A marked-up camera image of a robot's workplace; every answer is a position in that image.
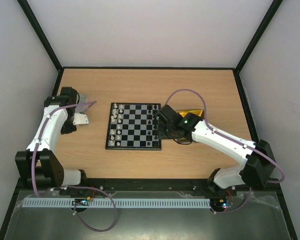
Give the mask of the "silver tin lid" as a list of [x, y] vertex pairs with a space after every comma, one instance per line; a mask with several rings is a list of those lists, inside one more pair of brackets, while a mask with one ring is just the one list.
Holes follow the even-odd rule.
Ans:
[[[88, 95], [85, 94], [85, 93], [79, 93], [78, 94], [78, 99], [79, 99], [79, 104], [80, 103], [86, 103], [87, 102], [87, 98], [88, 98]], [[77, 113], [83, 113], [84, 110], [87, 108], [87, 105], [82, 105], [82, 106], [77, 106], [76, 107], [76, 112]]]

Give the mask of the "black silver chess board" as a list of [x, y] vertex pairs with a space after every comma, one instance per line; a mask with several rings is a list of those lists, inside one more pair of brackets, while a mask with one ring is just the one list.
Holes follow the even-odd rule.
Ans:
[[[160, 103], [112, 102], [105, 149], [160, 151], [162, 142], [155, 117], [160, 108]], [[116, 146], [116, 141], [120, 141], [120, 146]]]

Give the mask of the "gold tin box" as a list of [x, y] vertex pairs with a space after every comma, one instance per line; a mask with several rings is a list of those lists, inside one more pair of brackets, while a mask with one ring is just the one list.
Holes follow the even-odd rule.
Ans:
[[203, 109], [188, 109], [188, 110], [177, 110], [182, 117], [185, 117], [188, 113], [204, 118], [204, 110]]

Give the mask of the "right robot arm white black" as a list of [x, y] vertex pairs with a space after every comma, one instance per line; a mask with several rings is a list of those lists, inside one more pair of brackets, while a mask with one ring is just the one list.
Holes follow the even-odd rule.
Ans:
[[272, 148], [265, 140], [254, 142], [213, 127], [203, 117], [188, 112], [185, 116], [165, 105], [154, 114], [160, 131], [172, 140], [208, 145], [234, 159], [238, 165], [215, 169], [208, 179], [208, 191], [219, 196], [232, 186], [247, 185], [262, 190], [271, 182], [275, 169]]

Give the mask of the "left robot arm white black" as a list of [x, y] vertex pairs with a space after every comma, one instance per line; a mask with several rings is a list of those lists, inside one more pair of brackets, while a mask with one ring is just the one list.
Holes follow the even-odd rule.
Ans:
[[71, 134], [78, 125], [89, 124], [86, 111], [91, 106], [85, 93], [62, 87], [59, 95], [44, 101], [39, 128], [26, 150], [15, 155], [15, 163], [24, 187], [38, 188], [79, 185], [86, 174], [79, 169], [66, 169], [55, 155], [60, 135]]

